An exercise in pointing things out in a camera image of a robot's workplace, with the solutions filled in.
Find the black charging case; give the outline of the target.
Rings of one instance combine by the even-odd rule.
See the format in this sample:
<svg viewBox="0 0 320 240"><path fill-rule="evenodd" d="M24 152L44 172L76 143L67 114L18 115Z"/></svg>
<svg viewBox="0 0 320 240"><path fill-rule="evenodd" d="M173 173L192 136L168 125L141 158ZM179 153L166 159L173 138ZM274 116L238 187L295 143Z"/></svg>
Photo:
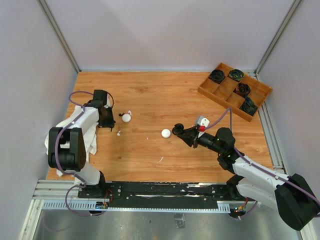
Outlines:
<svg viewBox="0 0 320 240"><path fill-rule="evenodd" d="M183 135L184 134L184 125L182 123L177 123L174 125L173 129L172 129L172 133L175 136L179 136L179 135Z"/></svg>

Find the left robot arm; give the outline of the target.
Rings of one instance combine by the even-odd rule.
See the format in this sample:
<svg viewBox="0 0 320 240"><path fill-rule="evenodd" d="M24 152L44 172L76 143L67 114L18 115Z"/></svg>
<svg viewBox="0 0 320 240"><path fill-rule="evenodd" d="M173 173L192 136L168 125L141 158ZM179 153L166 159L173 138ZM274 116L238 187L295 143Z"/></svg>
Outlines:
<svg viewBox="0 0 320 240"><path fill-rule="evenodd" d="M103 198L107 193L104 174L86 161L84 134L91 128L113 129L114 98L106 90L92 93L72 92L69 101L79 110L63 126L52 127L48 133L48 165L64 175L80 180L78 197Z"/></svg>

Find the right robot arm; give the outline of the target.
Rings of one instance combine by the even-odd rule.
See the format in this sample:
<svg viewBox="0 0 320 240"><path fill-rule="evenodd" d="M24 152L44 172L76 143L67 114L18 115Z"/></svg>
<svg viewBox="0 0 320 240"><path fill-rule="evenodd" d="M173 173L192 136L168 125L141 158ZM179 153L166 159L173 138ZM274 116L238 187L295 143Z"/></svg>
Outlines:
<svg viewBox="0 0 320 240"><path fill-rule="evenodd" d="M218 154L219 165L234 174L227 181L226 193L230 199L247 197L260 202L277 211L281 219L297 231L320 216L320 201L301 175L278 173L239 152L228 127L221 127L211 135L205 132L204 126L184 128L177 123L172 133L189 147L202 146Z"/></svg>

